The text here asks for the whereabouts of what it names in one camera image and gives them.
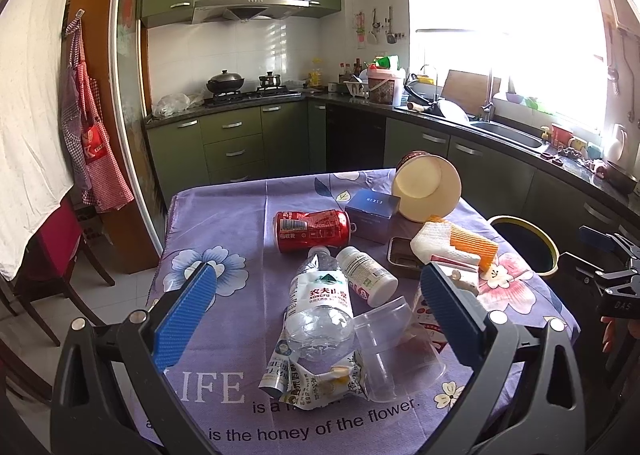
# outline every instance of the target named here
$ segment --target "table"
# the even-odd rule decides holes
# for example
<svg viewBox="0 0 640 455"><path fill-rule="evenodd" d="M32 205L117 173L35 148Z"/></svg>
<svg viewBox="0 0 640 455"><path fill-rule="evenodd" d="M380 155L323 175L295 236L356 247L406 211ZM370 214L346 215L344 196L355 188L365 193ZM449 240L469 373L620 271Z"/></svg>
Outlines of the table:
<svg viewBox="0 0 640 455"><path fill-rule="evenodd" d="M411 454L454 405L470 377L449 345L441 352L444 377L427 390L397 403L348 397L325 408L303 411L276 403L257 388L282 328L289 283L306 251L282 255L274 245L277 211L344 209L361 188L390 192L395 170L319 174L194 188L177 194L168 215L166 245L149 301L176 289L198 262L218 274L213 305L194 332L182 358L166 371L183 405L222 453ZM488 310L505 310L515 323L543 326L560 317L575 341L578 326L548 286L462 199L447 217L499 244L499 262L481 280L480 300ZM392 236L412 237L419 224L396 216ZM354 237L351 244L386 264L386 245ZM417 281L401 279L398 293L412 301ZM368 309L351 294L354 313ZM514 365L496 411L513 396L521 366ZM134 417L142 435L158 441L138 405Z"/></svg>

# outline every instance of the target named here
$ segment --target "bottle label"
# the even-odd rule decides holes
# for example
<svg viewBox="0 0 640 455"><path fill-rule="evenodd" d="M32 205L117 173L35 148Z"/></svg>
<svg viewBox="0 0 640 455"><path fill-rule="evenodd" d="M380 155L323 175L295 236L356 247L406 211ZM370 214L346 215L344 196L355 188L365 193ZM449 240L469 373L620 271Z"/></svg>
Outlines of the bottle label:
<svg viewBox="0 0 640 455"><path fill-rule="evenodd" d="M340 266L347 275L351 288L364 299L369 298L373 288L380 282L388 270L369 255L357 255L346 265Z"/></svg>
<svg viewBox="0 0 640 455"><path fill-rule="evenodd" d="M291 283L287 317L320 305L339 309L353 318L347 279L340 271L297 275Z"/></svg>

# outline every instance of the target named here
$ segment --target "pot lid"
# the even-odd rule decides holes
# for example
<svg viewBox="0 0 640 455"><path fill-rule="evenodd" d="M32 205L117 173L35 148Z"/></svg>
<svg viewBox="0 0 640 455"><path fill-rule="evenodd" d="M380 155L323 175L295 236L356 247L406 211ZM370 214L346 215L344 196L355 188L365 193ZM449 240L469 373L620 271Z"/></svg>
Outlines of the pot lid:
<svg viewBox="0 0 640 455"><path fill-rule="evenodd" d="M235 72L229 72L228 70L222 70L221 74L217 76L213 76L209 81L213 83L219 83L223 81L236 81L241 80L243 77L240 74L236 74Z"/></svg>

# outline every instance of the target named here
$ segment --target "stove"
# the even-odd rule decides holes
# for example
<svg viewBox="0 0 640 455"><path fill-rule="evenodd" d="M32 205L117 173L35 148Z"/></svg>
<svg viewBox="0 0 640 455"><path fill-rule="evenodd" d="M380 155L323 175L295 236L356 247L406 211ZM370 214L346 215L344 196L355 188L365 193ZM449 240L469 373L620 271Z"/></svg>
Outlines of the stove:
<svg viewBox="0 0 640 455"><path fill-rule="evenodd" d="M230 102L250 101L251 99L271 98L276 96L291 96L299 94L289 90L286 86L259 86L255 92L230 92L228 94L214 94L204 100L205 106L229 104Z"/></svg>

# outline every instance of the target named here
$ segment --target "red soda can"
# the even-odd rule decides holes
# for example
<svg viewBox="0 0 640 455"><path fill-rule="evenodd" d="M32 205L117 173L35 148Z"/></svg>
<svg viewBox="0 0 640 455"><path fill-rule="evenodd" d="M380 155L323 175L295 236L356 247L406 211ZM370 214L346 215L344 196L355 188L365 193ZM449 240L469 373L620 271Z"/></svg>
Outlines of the red soda can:
<svg viewBox="0 0 640 455"><path fill-rule="evenodd" d="M279 211L273 219L273 232L280 252L288 253L314 245L344 247L349 244L351 225L344 211Z"/></svg>

